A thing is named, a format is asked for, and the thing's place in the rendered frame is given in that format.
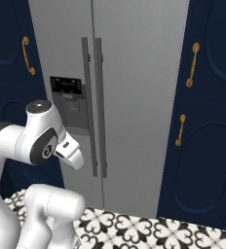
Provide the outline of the grey fridge door with dispenser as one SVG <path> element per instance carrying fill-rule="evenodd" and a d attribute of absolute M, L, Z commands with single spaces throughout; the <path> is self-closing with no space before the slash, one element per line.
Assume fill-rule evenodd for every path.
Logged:
<path fill-rule="evenodd" d="M 84 165 L 75 170 L 60 165 L 64 187 L 84 196 L 89 207 L 103 207 L 99 155 L 97 177 L 93 177 L 91 142 L 85 96 L 85 75 L 81 38 L 88 38 L 97 149 L 95 103 L 94 37 L 91 0 L 29 0 L 30 13 L 49 100 L 58 108 L 63 125 L 80 144 Z"/>

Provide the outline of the plain grey fridge door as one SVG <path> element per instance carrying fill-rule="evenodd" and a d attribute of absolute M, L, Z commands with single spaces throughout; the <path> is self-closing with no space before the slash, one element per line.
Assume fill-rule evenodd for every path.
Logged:
<path fill-rule="evenodd" d="M 93 0 L 103 54 L 105 209 L 157 213 L 189 0 Z"/>

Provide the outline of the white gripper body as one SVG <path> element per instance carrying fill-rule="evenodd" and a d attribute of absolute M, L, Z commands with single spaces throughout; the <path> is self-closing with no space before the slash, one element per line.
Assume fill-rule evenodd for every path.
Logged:
<path fill-rule="evenodd" d="M 76 151 L 63 151 L 64 162 L 75 170 L 79 170 L 84 165 L 84 158 L 79 149 Z"/>

